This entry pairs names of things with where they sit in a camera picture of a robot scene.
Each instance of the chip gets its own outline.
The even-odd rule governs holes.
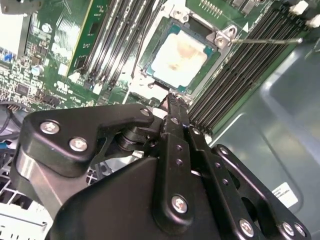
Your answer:
[[[16,90],[15,90],[18,94],[22,95],[22,96],[27,96],[28,92],[29,92],[29,88],[25,85],[22,84],[18,84],[16,86]]]
[[[187,87],[208,58],[205,48],[182,30],[170,33],[150,66],[153,77],[174,88]]]
[[[39,65],[41,63],[41,58],[39,58],[37,56],[33,56],[31,59],[31,63],[32,63],[32,65]]]
[[[99,23],[98,22],[94,22],[92,25],[91,25],[91,28],[90,28],[90,31],[89,31],[89,34],[95,34],[98,29],[99,29]]]

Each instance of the silver screw head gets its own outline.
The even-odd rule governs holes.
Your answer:
[[[239,224],[240,224],[241,230],[245,235],[247,235],[250,238],[254,236],[254,229],[247,220],[240,219]]]
[[[200,132],[198,129],[196,129],[195,127],[193,128],[193,132],[194,132],[195,134],[197,134],[197,135],[200,135],[200,134],[201,134],[201,132]]]
[[[228,151],[227,151],[227,149],[226,149],[225,147],[221,146],[221,147],[220,147],[220,151],[221,151],[223,154],[228,155]]]
[[[171,200],[174,210],[180,214],[185,214],[188,210],[186,201],[180,196],[173,196]]]
[[[75,137],[70,140],[69,146],[73,151],[76,152],[84,152],[88,148],[88,144],[86,143],[85,140]]]
[[[172,117],[171,118],[171,121],[174,123],[174,124],[179,124],[179,120],[178,119],[176,119],[175,117]]]
[[[147,116],[147,117],[149,117],[150,116],[150,113],[149,113],[149,111],[147,110],[147,109],[141,109],[140,110],[140,112],[143,114],[143,115],[145,115],[145,116]]]
[[[304,229],[300,225],[295,223],[294,227],[302,236],[304,236],[304,237],[306,236],[306,232],[304,231]]]
[[[60,131],[59,125],[52,121],[44,121],[40,124],[40,129],[45,134],[56,134]]]
[[[285,232],[287,233],[287,234],[289,234],[290,236],[294,236],[295,235],[295,232],[294,232],[294,230],[293,230],[293,228],[289,225],[289,223],[287,223],[287,222],[283,222],[282,223],[282,227],[283,227],[283,229],[285,230]]]

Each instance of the white label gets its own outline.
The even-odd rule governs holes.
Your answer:
[[[298,198],[288,185],[288,183],[284,182],[280,186],[278,186],[272,193],[283,203],[287,208],[290,208],[294,204],[298,202]]]
[[[63,63],[60,63],[58,74],[66,77],[67,73],[68,73],[68,66],[64,65]]]

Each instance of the capacitor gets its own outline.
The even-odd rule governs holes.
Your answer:
[[[42,31],[44,31],[46,34],[52,33],[52,27],[49,23],[45,23],[41,26]]]
[[[34,76],[40,76],[41,74],[44,73],[44,71],[45,71],[45,68],[42,65],[35,65],[31,69],[31,73]]]

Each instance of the white connector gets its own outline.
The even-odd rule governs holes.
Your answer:
[[[309,4],[306,1],[301,0],[298,4],[290,7],[290,12],[295,15],[301,15],[308,6]]]
[[[306,22],[310,28],[318,28],[320,27],[320,14],[316,15],[314,18]]]

